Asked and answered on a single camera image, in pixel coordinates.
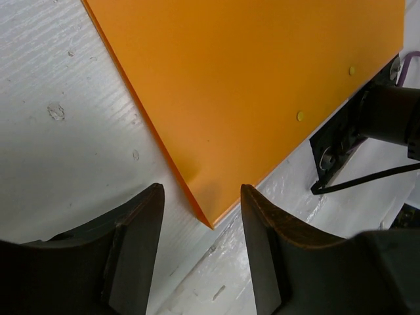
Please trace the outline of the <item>orange notebook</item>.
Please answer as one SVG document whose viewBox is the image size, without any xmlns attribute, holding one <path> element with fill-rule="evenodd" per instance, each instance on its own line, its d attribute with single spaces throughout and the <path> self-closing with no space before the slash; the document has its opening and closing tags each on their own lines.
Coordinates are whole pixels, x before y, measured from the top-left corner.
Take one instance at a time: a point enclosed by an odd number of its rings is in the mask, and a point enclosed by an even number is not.
<svg viewBox="0 0 420 315">
<path fill-rule="evenodd" d="M 213 228 L 404 44 L 404 1 L 85 1 Z"/>
</svg>

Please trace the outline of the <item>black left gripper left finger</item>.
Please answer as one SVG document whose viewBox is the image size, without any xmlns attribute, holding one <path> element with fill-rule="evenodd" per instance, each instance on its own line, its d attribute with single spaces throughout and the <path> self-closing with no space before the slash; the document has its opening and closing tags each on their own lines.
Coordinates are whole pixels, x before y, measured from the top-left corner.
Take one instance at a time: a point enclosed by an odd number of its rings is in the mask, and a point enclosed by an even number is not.
<svg viewBox="0 0 420 315">
<path fill-rule="evenodd" d="M 47 241 L 2 241 L 1 313 L 145 314 L 163 213 L 154 183 Z"/>
</svg>

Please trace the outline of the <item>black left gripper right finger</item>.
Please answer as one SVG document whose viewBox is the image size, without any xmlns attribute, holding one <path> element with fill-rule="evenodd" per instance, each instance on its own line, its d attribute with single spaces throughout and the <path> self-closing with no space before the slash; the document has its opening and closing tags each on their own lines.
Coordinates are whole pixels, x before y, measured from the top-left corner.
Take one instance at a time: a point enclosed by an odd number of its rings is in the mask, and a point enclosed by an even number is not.
<svg viewBox="0 0 420 315">
<path fill-rule="evenodd" d="M 258 314 L 418 314 L 419 231 L 349 239 L 317 229 L 241 187 Z"/>
</svg>

